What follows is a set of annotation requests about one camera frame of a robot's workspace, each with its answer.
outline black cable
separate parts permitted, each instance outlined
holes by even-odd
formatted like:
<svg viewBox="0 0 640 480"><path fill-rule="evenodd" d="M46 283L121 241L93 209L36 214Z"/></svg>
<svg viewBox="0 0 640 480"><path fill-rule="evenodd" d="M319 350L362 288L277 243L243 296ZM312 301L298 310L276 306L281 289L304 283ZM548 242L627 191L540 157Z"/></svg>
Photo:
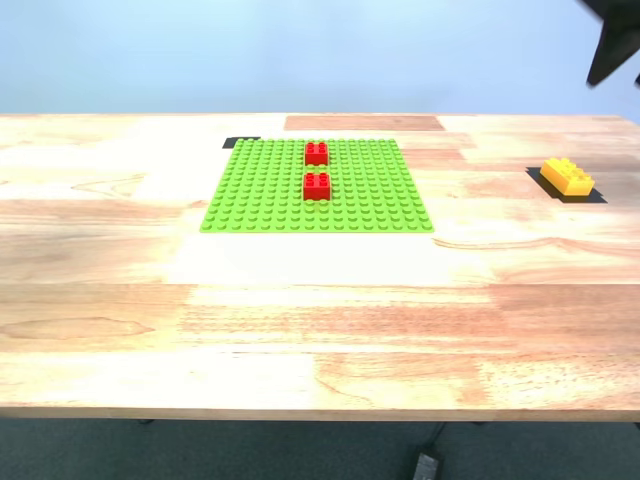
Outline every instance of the black cable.
<svg viewBox="0 0 640 480"><path fill-rule="evenodd" d="M442 431L446 426L447 426L447 422L436 423L436 426L434 427L433 432L431 433L431 438L429 438L429 441L426 443L424 447L425 450L432 450L435 447L436 442L438 441L438 438L440 438L440 435L442 434Z"/></svg>

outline wood grain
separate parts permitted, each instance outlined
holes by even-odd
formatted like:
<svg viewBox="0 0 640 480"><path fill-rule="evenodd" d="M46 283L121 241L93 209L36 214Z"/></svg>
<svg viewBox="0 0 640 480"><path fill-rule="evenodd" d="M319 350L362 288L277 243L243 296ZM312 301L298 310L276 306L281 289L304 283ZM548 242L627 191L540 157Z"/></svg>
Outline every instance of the wood grain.
<svg viewBox="0 0 640 480"><path fill-rule="evenodd" d="M200 235L244 135L396 139L436 232ZM611 116L0 117L0 415L640 421L639 146ZM526 174L565 155L608 203Z"/></svg>
<svg viewBox="0 0 640 480"><path fill-rule="evenodd" d="M444 130L434 115L290 115L285 130Z"/></svg>

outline green lego baseplate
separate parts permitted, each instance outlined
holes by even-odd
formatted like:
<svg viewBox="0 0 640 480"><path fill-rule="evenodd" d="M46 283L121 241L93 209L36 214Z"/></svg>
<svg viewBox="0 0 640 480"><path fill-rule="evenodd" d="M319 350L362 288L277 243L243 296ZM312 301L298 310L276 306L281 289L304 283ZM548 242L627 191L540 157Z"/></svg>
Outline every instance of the green lego baseplate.
<svg viewBox="0 0 640 480"><path fill-rule="evenodd" d="M326 142L329 165L304 163ZM327 172L331 200L302 198L305 173ZM432 233L395 140L239 140L200 227L203 233Z"/></svg>

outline black object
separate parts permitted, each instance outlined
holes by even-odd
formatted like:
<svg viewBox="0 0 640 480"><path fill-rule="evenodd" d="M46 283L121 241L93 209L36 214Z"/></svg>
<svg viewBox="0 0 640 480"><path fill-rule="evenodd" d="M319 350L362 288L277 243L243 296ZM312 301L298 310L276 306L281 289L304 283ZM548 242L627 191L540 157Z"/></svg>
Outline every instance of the black object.
<svg viewBox="0 0 640 480"><path fill-rule="evenodd" d="M437 458L425 452L420 453L413 480L437 480L440 478L440 465Z"/></svg>
<svg viewBox="0 0 640 480"><path fill-rule="evenodd" d="M595 87L640 50L640 0L582 0L602 19L587 84ZM636 78L640 87L640 75Z"/></svg>
<svg viewBox="0 0 640 480"><path fill-rule="evenodd" d="M562 203L608 203L602 194L595 188L591 189L591 193L588 197L572 197L562 195L556 187L554 187L549 180L544 178L540 174L541 168L527 168L527 174L533 178L533 180L540 185L540 187L547 192L551 198L557 198Z"/></svg>
<svg viewBox="0 0 640 480"><path fill-rule="evenodd" d="M229 137L224 141L222 148L233 148L238 140L260 140L260 137Z"/></svg>

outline lego brick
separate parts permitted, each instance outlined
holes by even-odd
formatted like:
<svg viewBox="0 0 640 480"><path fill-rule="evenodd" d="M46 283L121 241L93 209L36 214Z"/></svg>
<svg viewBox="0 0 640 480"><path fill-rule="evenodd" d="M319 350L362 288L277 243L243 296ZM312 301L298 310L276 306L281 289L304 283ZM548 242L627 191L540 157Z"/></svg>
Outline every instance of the lego brick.
<svg viewBox="0 0 640 480"><path fill-rule="evenodd" d="M306 173L302 188L302 198L305 201L331 200L331 182L327 173Z"/></svg>
<svg viewBox="0 0 640 480"><path fill-rule="evenodd" d="M568 158L550 158L540 174L565 196L586 197L595 185L593 179Z"/></svg>
<svg viewBox="0 0 640 480"><path fill-rule="evenodd" d="M222 148L233 148L238 140L260 140L260 137L229 137L224 141Z"/></svg>
<svg viewBox="0 0 640 480"><path fill-rule="evenodd" d="M556 199L561 203L608 203L602 194L594 187L587 197L575 197L562 195L551 182L540 175L540 167L527 167L526 172L534 182L542 188L550 198Z"/></svg>
<svg viewBox="0 0 640 480"><path fill-rule="evenodd" d="M304 147L305 165L329 165L329 149L324 142L309 142Z"/></svg>
<svg viewBox="0 0 640 480"><path fill-rule="evenodd" d="M394 140L326 140L331 163L304 164L309 140L239 140L203 233L431 233ZM331 200L305 201L306 173L330 176Z"/></svg>

